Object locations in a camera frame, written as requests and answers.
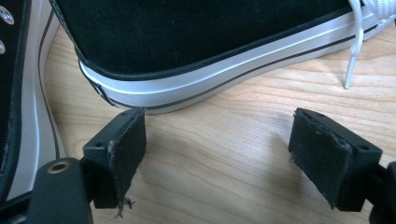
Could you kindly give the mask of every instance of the white shoelace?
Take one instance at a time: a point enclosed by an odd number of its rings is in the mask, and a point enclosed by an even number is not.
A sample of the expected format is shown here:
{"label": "white shoelace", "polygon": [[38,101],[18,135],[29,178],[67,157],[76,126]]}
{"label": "white shoelace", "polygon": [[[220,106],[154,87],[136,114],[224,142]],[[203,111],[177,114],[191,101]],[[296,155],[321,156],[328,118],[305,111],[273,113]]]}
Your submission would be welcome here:
{"label": "white shoelace", "polygon": [[345,88],[349,89],[352,81],[353,68],[356,59],[361,53],[361,45],[363,40],[370,39],[385,29],[391,22],[396,19],[396,0],[362,0],[364,5],[379,19],[381,22],[369,35],[363,37],[363,16],[361,13],[361,2],[359,0],[348,0],[352,6],[355,16],[356,37],[355,42],[350,48],[350,60],[346,72]]}

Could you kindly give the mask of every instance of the black canvas sneaker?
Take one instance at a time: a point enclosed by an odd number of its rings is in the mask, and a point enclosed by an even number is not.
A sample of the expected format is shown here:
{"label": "black canvas sneaker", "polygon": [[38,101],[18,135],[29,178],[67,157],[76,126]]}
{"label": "black canvas sneaker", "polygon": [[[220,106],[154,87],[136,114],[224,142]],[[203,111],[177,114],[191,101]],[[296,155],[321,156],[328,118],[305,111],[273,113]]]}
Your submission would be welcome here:
{"label": "black canvas sneaker", "polygon": [[93,87],[149,113],[353,46],[349,88],[362,40],[396,13],[394,0],[50,1]]}
{"label": "black canvas sneaker", "polygon": [[0,3],[0,205],[33,188],[36,170],[64,155],[45,97],[44,70],[59,27],[45,0]]}

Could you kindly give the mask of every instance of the light wood surface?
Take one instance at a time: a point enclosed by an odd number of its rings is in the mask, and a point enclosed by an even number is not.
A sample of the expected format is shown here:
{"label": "light wood surface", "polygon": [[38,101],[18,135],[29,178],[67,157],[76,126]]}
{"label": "light wood surface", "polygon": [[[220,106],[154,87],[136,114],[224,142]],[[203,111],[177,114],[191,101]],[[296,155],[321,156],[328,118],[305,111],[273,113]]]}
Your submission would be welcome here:
{"label": "light wood surface", "polygon": [[[361,213],[332,210],[290,161],[296,107],[329,116],[396,161],[396,29],[365,42],[352,88],[343,81],[348,50],[262,74],[199,104],[146,116],[147,154],[116,209],[92,209],[95,223],[368,223]],[[47,94],[69,157],[120,109],[96,94],[59,29],[47,61]]]}

